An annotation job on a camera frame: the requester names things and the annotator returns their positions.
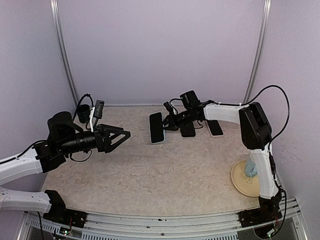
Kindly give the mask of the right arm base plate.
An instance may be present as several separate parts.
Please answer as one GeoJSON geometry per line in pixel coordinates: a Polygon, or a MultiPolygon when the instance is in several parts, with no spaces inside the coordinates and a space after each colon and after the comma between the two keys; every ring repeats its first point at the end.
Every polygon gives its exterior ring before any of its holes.
{"type": "Polygon", "coordinates": [[[263,212],[260,208],[243,210],[238,213],[239,221],[242,228],[260,225],[268,222],[275,221],[282,218],[280,210],[273,212],[263,212]]]}

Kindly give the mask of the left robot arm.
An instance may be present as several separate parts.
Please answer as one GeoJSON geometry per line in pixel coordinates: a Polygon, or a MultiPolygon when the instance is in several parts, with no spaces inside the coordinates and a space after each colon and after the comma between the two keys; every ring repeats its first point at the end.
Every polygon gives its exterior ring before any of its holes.
{"type": "MultiPolygon", "coordinates": [[[[75,153],[110,153],[128,140],[129,131],[121,127],[98,124],[83,130],[72,120],[68,111],[55,114],[47,121],[49,135],[32,143],[23,152],[0,161],[0,183],[7,184],[30,175],[44,174],[57,169],[75,153]]],[[[63,223],[70,218],[60,194],[55,190],[27,192],[0,189],[0,208],[3,211],[43,213],[45,219],[63,223]]]]}

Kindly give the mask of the black phone case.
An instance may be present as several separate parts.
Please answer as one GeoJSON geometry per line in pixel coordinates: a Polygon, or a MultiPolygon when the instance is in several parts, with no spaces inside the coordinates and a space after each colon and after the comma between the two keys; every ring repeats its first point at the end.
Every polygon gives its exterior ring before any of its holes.
{"type": "Polygon", "coordinates": [[[193,138],[196,136],[196,131],[195,131],[195,127],[194,127],[194,123],[193,122],[189,122],[186,125],[184,125],[181,129],[181,136],[183,138],[193,138]]]}

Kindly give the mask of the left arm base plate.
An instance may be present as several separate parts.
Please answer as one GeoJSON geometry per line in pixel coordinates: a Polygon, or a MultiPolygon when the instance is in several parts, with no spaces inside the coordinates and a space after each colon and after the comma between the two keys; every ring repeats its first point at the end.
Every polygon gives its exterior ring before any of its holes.
{"type": "Polygon", "coordinates": [[[84,211],[66,208],[61,213],[44,213],[43,218],[54,223],[83,229],[87,215],[84,211]]]}

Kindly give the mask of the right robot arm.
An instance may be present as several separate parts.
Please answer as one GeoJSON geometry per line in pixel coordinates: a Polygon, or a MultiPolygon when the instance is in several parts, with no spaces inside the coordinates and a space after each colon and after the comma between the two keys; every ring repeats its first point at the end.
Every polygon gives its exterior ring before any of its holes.
{"type": "Polygon", "coordinates": [[[193,130],[194,121],[205,121],[213,136],[220,134],[219,121],[240,126],[241,140],[250,151],[249,162],[253,163],[259,179],[259,207],[241,211],[243,225],[253,222],[268,222],[280,219],[282,191],[277,182],[276,164],[272,154],[272,127],[260,103],[217,103],[213,100],[201,102],[191,90],[180,95],[185,111],[178,112],[171,102],[163,105],[168,115],[161,122],[162,131],[193,130]]]}

